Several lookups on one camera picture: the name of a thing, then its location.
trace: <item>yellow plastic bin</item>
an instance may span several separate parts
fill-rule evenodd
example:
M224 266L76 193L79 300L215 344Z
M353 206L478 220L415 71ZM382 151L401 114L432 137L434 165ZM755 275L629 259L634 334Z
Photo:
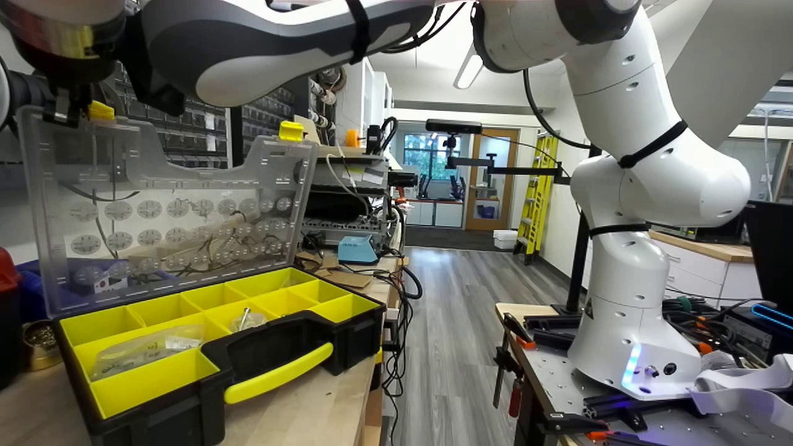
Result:
M102 312L68 317L59 324L64 328L64 338L69 341L69 344L76 347L121 332L141 329L144 321L128 312L126 308L112 308Z
M317 302L328 302L328 300L336 300L341 295L350 295L350 290L322 282L322 281L302 282L297 289L291 289L291 292L302 295L308 300L317 300Z
M291 290L268 292L251 302L273 317L287 317L317 305L317 300L304 300Z
M232 305L225 305L225 308L215 308L215 310L208 310L205 317L220 328L224 332L232 334L232 332L244 332L244 329L251 329L251 328L260 328L271 321L275 321L278 316L275 312L268 312L248 300L244 302L232 302Z
M292 289L299 282L309 282L309 281L315 281L315 279L302 270L284 269L284 270L273 270L273 272L232 281L232 282L227 282L227 289L232 289L236 292L241 292L246 297L260 297L260 295L268 295L268 292L275 292L283 289Z
M182 321L173 321L165 324L144 328L144 329L125 332L117 338L94 341L90 344L79 344L79 347L74 347L74 357L79 362L84 380L94 383L99 355L117 349L117 347L139 344L141 341L165 338L165 334L196 338L204 344L204 343L225 338L227 332L211 324L208 317L193 316L193 317L182 317Z
M90 393L99 416L112 420L211 374L218 374L218 367L208 362L201 349L189 349L125 374L91 383Z
M198 305L184 300L182 295L168 295L168 297L128 305L128 310L141 316L147 324L162 324L162 322L196 316Z
M227 286L185 290L185 292L182 292L182 297L185 302L196 305L198 310L224 308L224 305L246 300L237 290L232 290Z
M382 341L382 302L344 295L309 308L309 312L329 322L332 357L325 362L328 372L341 374L377 355Z

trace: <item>gray floor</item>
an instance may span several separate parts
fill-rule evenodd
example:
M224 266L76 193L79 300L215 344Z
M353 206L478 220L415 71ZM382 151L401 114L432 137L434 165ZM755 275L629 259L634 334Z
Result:
M510 446L509 393L500 409L491 404L500 343L494 302L566 302L568 282L510 253L410 248L410 259L424 300L415 305L395 446Z

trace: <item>clear plastic lid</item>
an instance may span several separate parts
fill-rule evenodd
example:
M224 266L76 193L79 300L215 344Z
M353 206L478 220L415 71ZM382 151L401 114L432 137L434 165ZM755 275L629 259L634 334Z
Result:
M147 123L19 123L50 317L292 263L313 146L256 139L244 166L196 171Z

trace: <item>electronic equipment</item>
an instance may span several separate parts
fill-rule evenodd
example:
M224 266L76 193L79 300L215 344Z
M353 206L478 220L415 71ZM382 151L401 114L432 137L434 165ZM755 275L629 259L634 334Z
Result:
M744 213L764 300L775 308L728 310L723 324L738 344L770 362L793 353L793 206L752 201Z
M735 308L723 316L734 343L770 365L773 355L793 353L793 329L760 321L753 308Z
M764 297L793 316L793 206L752 201L745 223Z

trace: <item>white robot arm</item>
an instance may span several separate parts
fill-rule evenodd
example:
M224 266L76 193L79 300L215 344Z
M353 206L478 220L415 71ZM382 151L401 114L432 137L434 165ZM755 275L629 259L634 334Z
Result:
M4 18L79 21L61 0L0 0ZM266 0L148 0L126 21L148 64L179 92L237 106L273 88L401 42L427 25L434 0L325 0L278 12ZM121 0L74 0L117 45ZM110 56L40 40L13 22L34 67L104 63ZM745 168L706 146L680 120L651 25L640 0L478 0L475 49L495 73L562 57L588 137L605 156L572 173L592 228L589 305L571 359L588 378L638 400L680 400L702 374L696 349L661 321L664 253L645 223L719 227L748 199Z
M572 173L572 197L592 228L589 302L571 347L572 365L634 400L681 400L703 362L661 317L670 266L643 227L721 227L745 206L748 173L677 114L638 2L586 2L599 21L566 5L572 7L481 2L475 48L500 73L561 56L586 134L605 151Z

